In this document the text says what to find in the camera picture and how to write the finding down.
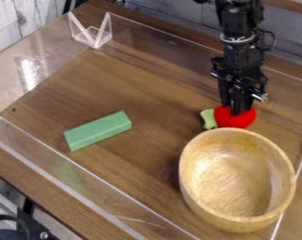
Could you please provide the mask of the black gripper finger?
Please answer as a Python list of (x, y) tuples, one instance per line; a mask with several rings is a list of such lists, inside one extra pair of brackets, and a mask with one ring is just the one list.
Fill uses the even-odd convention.
[(227, 82), (225, 80), (218, 81), (219, 94), (222, 99), (222, 105), (225, 107), (231, 106), (231, 90), (233, 90), (233, 82)]
[(233, 88), (233, 114), (246, 113), (251, 109), (253, 101), (251, 89), (237, 85)]

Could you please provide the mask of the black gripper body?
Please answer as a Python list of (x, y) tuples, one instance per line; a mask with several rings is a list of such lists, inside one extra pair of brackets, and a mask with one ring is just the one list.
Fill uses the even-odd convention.
[(253, 98), (266, 101), (269, 78), (262, 72), (263, 60), (263, 51), (253, 45), (226, 45), (225, 55), (211, 58), (211, 75), (218, 81), (233, 82), (233, 87), (249, 87)]

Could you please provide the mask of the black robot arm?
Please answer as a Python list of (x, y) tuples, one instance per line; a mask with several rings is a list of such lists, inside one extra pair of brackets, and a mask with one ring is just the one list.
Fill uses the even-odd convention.
[(259, 28), (265, 20), (262, 0), (193, 0), (197, 4), (215, 3), (222, 27), (223, 55), (211, 58), (211, 75), (218, 80), (222, 105), (238, 116), (251, 110), (255, 100), (266, 101), (269, 93), (262, 66), (265, 54), (271, 50), (266, 35), (271, 31)]

